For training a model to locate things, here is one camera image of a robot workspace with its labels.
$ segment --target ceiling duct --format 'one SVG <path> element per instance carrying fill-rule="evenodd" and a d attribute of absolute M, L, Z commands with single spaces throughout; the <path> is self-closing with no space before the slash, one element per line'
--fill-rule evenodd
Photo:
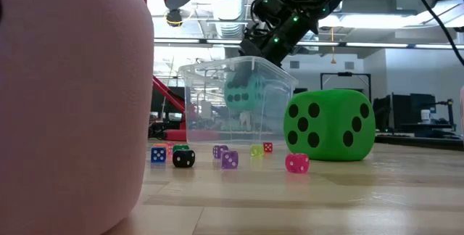
<path fill-rule="evenodd" d="M 212 0 L 213 15 L 219 20 L 237 20 L 244 13 L 244 0 Z M 240 38 L 243 24 L 216 24 L 217 34 L 221 38 Z"/>

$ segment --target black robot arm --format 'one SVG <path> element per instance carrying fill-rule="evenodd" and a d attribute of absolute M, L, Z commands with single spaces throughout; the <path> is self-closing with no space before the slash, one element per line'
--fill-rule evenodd
<path fill-rule="evenodd" d="M 240 43 L 241 53 L 264 57 L 274 65 L 291 52 L 308 31 L 318 33 L 318 21 L 327 17 L 342 0 L 255 0 L 252 14 L 269 30 L 247 28 Z"/>

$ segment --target wooden surface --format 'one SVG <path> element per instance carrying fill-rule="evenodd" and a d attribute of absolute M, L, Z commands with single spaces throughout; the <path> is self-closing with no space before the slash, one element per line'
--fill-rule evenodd
<path fill-rule="evenodd" d="M 192 148 L 190 169 L 147 160 L 139 204 L 105 235 L 464 234 L 464 152 L 376 144 L 362 162 L 293 174 L 283 147 L 238 147 L 237 170 Z"/>

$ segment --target purple die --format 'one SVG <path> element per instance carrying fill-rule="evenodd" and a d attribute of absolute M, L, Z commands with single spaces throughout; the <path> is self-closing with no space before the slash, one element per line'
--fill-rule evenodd
<path fill-rule="evenodd" d="M 224 151 L 228 151 L 228 150 L 229 150 L 229 148 L 227 147 L 227 145 L 215 145 L 212 148 L 212 155 L 216 159 L 220 159 L 221 153 L 224 152 Z"/>
<path fill-rule="evenodd" d="M 239 153 L 237 151 L 224 151 L 221 154 L 223 169 L 235 169 L 239 166 Z"/>

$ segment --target pink cushion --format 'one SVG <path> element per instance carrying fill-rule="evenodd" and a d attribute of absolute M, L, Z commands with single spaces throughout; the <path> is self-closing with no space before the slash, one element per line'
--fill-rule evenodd
<path fill-rule="evenodd" d="M 101 234 L 141 189 L 153 71 L 142 0 L 1 0 L 0 234 Z"/>

